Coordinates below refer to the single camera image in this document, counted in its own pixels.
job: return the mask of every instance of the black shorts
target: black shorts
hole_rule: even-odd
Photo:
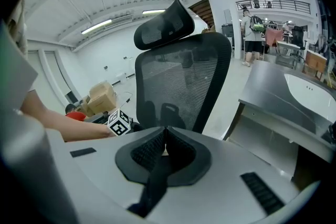
[[[260,52],[262,53],[262,44],[261,41],[246,41],[245,42],[245,51],[246,52]]]

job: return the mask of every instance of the chair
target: chair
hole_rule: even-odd
[[[293,30],[292,30],[292,35],[293,35],[293,38],[292,38],[292,43],[294,45],[297,45],[300,47],[300,51],[299,53],[294,53],[294,54],[290,54],[291,56],[294,55],[296,56],[297,58],[299,59],[302,59],[303,62],[305,62],[304,60],[304,57],[302,57],[303,55],[303,51],[306,49],[306,47],[303,45],[303,31],[301,29],[301,27],[295,27]]]
[[[220,33],[183,38],[194,27],[175,0],[134,33],[136,47],[148,50],[135,61],[137,119],[145,129],[203,131],[226,78],[231,45]]]

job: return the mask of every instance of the railing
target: railing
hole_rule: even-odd
[[[246,8],[281,8],[310,14],[310,4],[296,0],[243,0],[237,1],[238,10]]]

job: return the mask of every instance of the fluorescent light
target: fluorescent light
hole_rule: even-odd
[[[165,9],[154,9],[154,10],[145,10],[142,14],[152,14],[152,13],[161,13],[164,12]]]
[[[99,27],[102,27],[102,26],[104,26],[104,25],[107,25],[107,24],[109,24],[109,23],[111,23],[111,22],[112,22],[111,19],[106,20],[105,22],[99,23],[99,24],[97,24],[97,25],[94,25],[94,26],[92,26],[92,27],[90,27],[90,28],[84,30],[84,31],[82,32],[82,34],[85,35],[85,34],[87,34],[88,32],[91,32],[91,31],[93,31],[93,30],[95,30],[95,29],[97,29],[97,28],[99,28]]]

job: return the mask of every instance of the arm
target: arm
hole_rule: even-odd
[[[244,18],[243,20],[240,22],[240,31],[242,33],[245,33],[245,21],[244,21]]]
[[[59,131],[65,141],[114,136],[106,125],[76,121],[47,109],[35,90],[27,94],[21,110],[23,113],[39,120],[45,128]]]

